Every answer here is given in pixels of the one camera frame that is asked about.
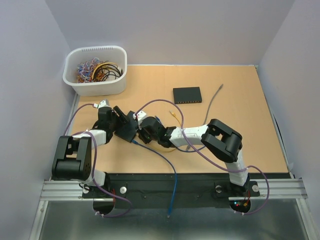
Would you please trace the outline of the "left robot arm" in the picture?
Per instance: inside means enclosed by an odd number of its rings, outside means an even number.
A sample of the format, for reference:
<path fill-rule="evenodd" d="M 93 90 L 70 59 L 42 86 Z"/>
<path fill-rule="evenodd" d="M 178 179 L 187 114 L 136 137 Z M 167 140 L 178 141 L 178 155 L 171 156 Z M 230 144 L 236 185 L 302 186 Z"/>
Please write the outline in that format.
<path fill-rule="evenodd" d="M 98 146 L 109 143 L 114 132 L 130 122 L 130 117 L 118 106 L 110 107 L 106 102 L 90 106 L 97 109 L 97 121 L 90 130 L 59 137 L 51 177 L 55 181 L 78 181 L 84 186 L 93 186 L 95 193 L 106 197 L 111 193 L 110 177 L 95 169 L 92 151 L 97 155 Z"/>

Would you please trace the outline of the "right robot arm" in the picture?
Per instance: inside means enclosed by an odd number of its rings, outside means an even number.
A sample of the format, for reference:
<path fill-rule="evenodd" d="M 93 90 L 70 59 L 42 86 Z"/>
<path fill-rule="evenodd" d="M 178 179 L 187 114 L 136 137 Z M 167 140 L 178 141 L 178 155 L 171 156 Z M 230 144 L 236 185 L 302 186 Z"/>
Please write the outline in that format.
<path fill-rule="evenodd" d="M 248 191 L 250 177 L 243 160 L 242 136 L 220 120 L 212 119 L 209 124 L 182 129 L 179 126 L 164 127 L 155 117 L 148 116 L 138 121 L 137 133 L 145 144 L 155 141 L 164 148 L 206 147 L 225 163 L 231 192 L 242 195 Z"/>

